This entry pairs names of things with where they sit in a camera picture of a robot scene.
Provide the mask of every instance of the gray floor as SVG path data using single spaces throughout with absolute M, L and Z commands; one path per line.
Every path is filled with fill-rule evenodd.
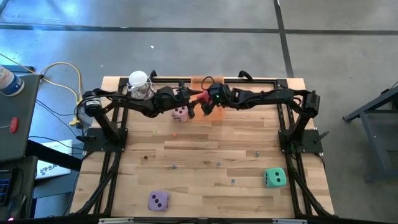
M 3 23 L 136 27 L 278 28 L 271 0 L 10 0 Z M 287 29 L 397 30 L 397 1 L 280 0 Z M 366 184 L 375 172 L 373 156 L 358 121 L 341 118 L 377 97 L 398 80 L 398 36 L 288 35 L 295 77 L 321 96 L 315 124 L 330 131 L 323 140 L 326 175 L 335 213 L 341 217 L 398 222 L 398 181 Z M 65 61 L 82 72 L 85 90 L 105 75 L 135 70 L 159 75 L 286 77 L 279 34 L 156 32 L 64 32 L 0 30 L 0 51 L 42 68 Z M 8 63 L 0 58 L 0 63 Z M 47 73 L 77 89 L 74 71 L 59 66 Z M 44 83 L 38 99 L 62 113 L 74 108 L 66 90 Z M 44 121 L 51 126 L 44 126 Z M 72 133 L 42 108 L 35 109 L 31 135 L 55 139 Z

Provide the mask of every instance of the wooden tabletop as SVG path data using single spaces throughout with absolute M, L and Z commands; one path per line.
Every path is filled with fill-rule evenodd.
M 104 77 L 102 89 L 116 91 L 120 77 Z M 289 88 L 305 89 L 302 78 L 288 78 Z M 158 87 L 176 83 L 159 83 Z M 229 84 L 252 91 L 269 91 L 268 84 Z M 103 100 L 103 106 L 109 103 Z M 230 217 L 290 218 L 294 216 L 289 182 L 285 187 L 268 189 L 263 172 L 282 167 L 277 131 L 279 119 L 275 105 L 236 111 L 226 108 L 222 121 L 172 120 L 171 112 L 146 118 L 130 110 L 129 137 L 122 153 L 112 209 L 113 217 Z M 312 121 L 307 128 L 312 128 Z M 103 152 L 94 152 L 83 161 L 72 212 L 89 199 L 100 179 Z M 321 160 L 303 154 L 307 185 L 327 211 L 333 213 L 328 184 Z M 108 197 L 108 187 L 103 206 Z M 304 212 L 298 188 L 300 208 Z M 148 210 L 149 193 L 170 193 L 169 210 Z

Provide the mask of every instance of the orange object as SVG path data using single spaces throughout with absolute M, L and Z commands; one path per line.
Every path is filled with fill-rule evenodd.
M 191 77 L 191 89 L 192 90 L 202 90 L 201 89 L 201 83 L 205 77 Z M 218 83 L 224 83 L 224 78 L 223 77 L 213 77 L 215 82 Z M 203 83 L 204 88 L 208 88 L 211 84 L 213 84 L 213 81 L 210 78 L 207 78 L 205 82 Z M 203 99 L 203 100 L 208 100 L 208 94 L 207 93 L 202 93 L 199 95 L 194 95 L 191 96 L 191 101 L 196 100 L 197 98 Z M 224 119 L 224 108 L 222 107 L 214 107 L 213 111 L 211 114 L 208 116 L 205 116 L 203 111 L 200 108 L 200 104 L 196 105 L 195 109 L 195 117 L 192 119 L 192 121 L 221 121 Z

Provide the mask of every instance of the red object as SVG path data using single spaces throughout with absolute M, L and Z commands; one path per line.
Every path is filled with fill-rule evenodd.
M 210 96 L 209 96 L 209 94 L 207 93 L 207 91 L 204 91 L 203 93 L 200 93 L 200 94 L 198 95 L 197 99 L 198 99 L 199 101 L 204 101 L 204 102 L 208 103 L 209 100 L 210 100 Z
M 13 117 L 11 119 L 11 123 L 10 123 L 10 132 L 12 134 L 16 133 L 18 130 L 18 124 L 19 124 L 19 120 L 17 117 Z

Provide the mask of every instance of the red button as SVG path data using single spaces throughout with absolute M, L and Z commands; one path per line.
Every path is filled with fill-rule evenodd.
M 10 123 L 10 132 L 12 134 L 16 133 L 18 130 L 18 124 L 19 124 L 19 120 L 17 117 L 13 117 L 11 119 L 11 123 Z

